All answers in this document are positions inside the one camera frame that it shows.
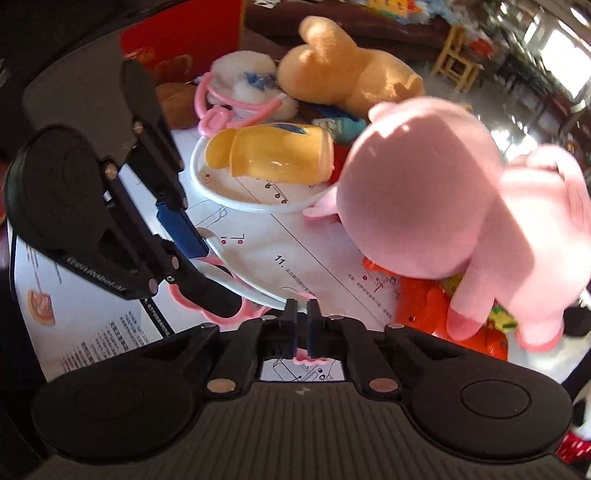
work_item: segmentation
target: floor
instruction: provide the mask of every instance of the floor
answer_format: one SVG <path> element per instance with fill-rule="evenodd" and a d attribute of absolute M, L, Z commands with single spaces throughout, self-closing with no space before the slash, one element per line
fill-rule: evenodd
<path fill-rule="evenodd" d="M 477 80 L 469 93 L 454 93 L 452 80 L 440 74 L 429 78 L 430 64 L 412 67 L 424 78 L 427 95 L 470 104 L 473 113 L 491 130 L 507 161 L 550 142 L 558 131 L 558 122 L 547 114 L 533 125 L 538 99 L 526 87 L 517 86 L 509 93 L 502 80 L 485 80 L 482 87 Z"/>

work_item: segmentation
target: red box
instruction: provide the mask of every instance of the red box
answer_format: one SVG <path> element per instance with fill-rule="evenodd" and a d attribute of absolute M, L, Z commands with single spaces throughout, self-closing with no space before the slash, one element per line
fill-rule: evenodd
<path fill-rule="evenodd" d="M 125 30 L 121 47 L 156 85 L 189 82 L 238 50 L 243 15 L 243 0 L 187 0 Z"/>

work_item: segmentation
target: pink pig plush toy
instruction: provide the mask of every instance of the pink pig plush toy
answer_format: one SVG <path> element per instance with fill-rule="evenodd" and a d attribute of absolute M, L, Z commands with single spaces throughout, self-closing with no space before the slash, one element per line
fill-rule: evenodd
<path fill-rule="evenodd" d="M 591 200 L 576 160 L 545 145 L 503 167 L 486 127 L 461 106 L 380 103 L 339 182 L 308 217 L 338 213 L 361 252 L 411 278 L 465 272 L 447 315 L 474 335 L 495 299 L 526 349 L 552 348 L 563 310 L 591 277 Z"/>

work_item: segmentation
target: dark red couch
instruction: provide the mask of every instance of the dark red couch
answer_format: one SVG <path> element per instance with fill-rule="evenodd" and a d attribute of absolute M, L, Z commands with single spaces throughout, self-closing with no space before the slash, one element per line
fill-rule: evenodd
<path fill-rule="evenodd" d="M 308 15 L 331 18 L 360 47 L 385 50 L 405 61 L 435 61 L 450 29 L 441 17 L 432 19 L 430 25 L 402 25 L 367 7 L 338 0 L 281 0 L 274 8 L 247 0 L 245 27 L 291 48 L 302 43 L 298 26 Z"/>

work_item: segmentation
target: orange toy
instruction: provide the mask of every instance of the orange toy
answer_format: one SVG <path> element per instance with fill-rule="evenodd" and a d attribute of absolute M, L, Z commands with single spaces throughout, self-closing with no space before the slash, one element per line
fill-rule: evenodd
<path fill-rule="evenodd" d="M 363 266 L 368 271 L 395 275 L 367 258 L 363 259 Z M 463 342 L 454 342 L 448 337 L 446 320 L 450 298 L 436 280 L 400 277 L 399 294 L 395 315 L 397 323 L 430 333 L 470 350 L 507 360 L 507 339 L 502 332 L 494 328 L 484 326 L 476 335 Z"/>

